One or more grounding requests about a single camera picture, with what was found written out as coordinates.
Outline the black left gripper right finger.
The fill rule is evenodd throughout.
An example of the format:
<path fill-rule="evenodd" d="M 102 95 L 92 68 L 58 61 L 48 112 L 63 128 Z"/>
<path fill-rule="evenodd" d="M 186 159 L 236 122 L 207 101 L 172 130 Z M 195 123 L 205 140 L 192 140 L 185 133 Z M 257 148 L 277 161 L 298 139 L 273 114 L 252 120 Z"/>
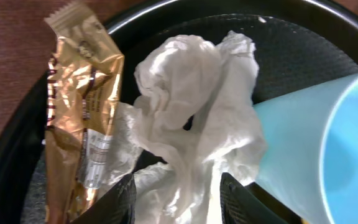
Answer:
<path fill-rule="evenodd" d="M 223 224 L 285 224 L 231 174 L 224 172 L 220 182 Z"/>

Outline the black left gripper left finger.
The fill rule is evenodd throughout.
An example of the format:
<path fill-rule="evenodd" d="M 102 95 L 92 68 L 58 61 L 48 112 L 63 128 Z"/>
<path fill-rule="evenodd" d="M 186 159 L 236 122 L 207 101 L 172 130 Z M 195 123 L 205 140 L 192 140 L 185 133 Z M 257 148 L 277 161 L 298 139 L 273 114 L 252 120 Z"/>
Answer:
<path fill-rule="evenodd" d="M 134 224 L 135 201 L 134 175 L 127 174 L 72 224 Z"/>

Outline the light blue plastic cup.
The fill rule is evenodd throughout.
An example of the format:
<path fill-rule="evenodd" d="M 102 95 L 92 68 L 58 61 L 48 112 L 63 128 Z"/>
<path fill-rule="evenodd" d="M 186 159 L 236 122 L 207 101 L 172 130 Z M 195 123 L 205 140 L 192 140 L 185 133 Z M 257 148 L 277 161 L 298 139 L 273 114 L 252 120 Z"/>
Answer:
<path fill-rule="evenodd" d="M 358 223 L 358 74 L 255 105 L 257 183 L 310 223 Z"/>

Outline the white paper napkin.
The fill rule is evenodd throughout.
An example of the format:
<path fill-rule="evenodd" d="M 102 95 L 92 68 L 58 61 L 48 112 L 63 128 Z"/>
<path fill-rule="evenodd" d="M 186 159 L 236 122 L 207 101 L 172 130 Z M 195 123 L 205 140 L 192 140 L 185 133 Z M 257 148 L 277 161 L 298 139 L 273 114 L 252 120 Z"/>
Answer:
<path fill-rule="evenodd" d="M 266 150 L 254 52 L 234 31 L 219 44 L 177 35 L 140 62 L 140 96 L 118 107 L 101 193 L 131 173 L 136 223 L 219 223 L 221 175 L 253 183 Z"/>

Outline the gold snack wrapper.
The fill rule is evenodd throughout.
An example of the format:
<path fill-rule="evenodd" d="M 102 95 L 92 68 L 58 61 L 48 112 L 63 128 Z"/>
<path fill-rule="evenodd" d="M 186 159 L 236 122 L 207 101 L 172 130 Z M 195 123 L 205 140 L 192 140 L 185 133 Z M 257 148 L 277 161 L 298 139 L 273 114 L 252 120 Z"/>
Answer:
<path fill-rule="evenodd" d="M 57 36 L 47 76 L 47 223 L 96 201 L 113 140 L 124 55 L 96 14 L 73 1 L 46 18 Z"/>

